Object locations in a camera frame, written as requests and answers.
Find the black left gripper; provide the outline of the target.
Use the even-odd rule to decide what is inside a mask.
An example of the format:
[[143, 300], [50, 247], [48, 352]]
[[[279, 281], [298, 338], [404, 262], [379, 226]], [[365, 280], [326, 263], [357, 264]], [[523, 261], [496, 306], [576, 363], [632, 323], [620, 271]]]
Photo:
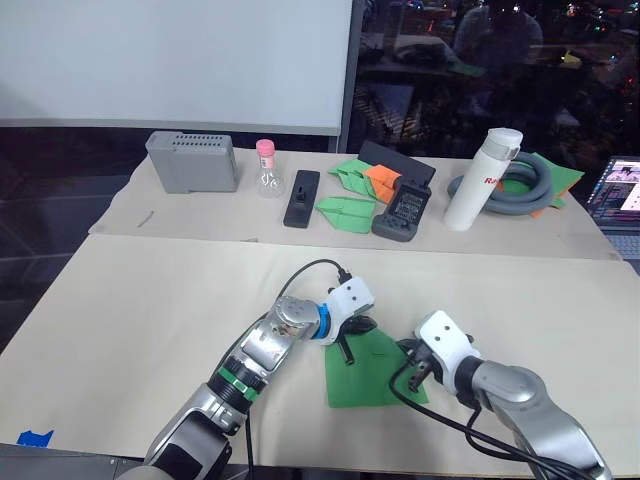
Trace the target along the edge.
[[[350, 318], [344, 323], [344, 335], [363, 335], [367, 332], [374, 330], [377, 328], [377, 323], [370, 317], [367, 316], [356, 316]], [[351, 348], [348, 344], [346, 337], [339, 337], [337, 339], [337, 344], [342, 352], [344, 362], [346, 365], [354, 364], [354, 356], [351, 351]]]

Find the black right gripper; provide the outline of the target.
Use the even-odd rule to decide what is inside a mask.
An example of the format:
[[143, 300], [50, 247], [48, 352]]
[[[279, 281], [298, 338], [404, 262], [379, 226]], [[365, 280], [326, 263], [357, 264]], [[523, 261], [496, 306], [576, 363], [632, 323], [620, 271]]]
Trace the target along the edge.
[[442, 383], [442, 367], [429, 346], [420, 343], [418, 339], [402, 339], [396, 344], [404, 353], [414, 352], [413, 363], [416, 369], [408, 380], [408, 388], [411, 392], [417, 393], [429, 375], [432, 375], [439, 384]]

